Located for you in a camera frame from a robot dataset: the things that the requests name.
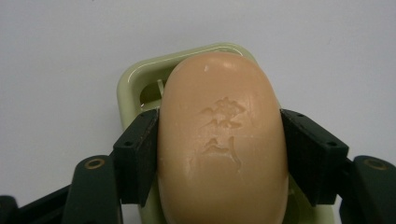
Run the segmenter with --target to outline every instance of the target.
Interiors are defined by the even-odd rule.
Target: white background
[[[224,41],[248,49],[282,106],[347,143],[349,158],[396,164],[393,0],[1,1],[0,194],[26,205],[108,154],[130,65]],[[126,223],[139,223],[130,207]]]

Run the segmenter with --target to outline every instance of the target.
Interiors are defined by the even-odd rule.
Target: soap dish
[[[117,89],[122,128],[125,130],[140,113],[160,107],[166,80],[178,63],[190,56],[213,51],[239,54],[256,62],[246,49],[231,43],[218,43],[135,63],[123,73]],[[146,206],[139,206],[139,213],[143,224],[167,224],[161,208],[157,178],[151,186]],[[288,206],[283,223],[333,224],[332,207],[312,207],[290,175]]]

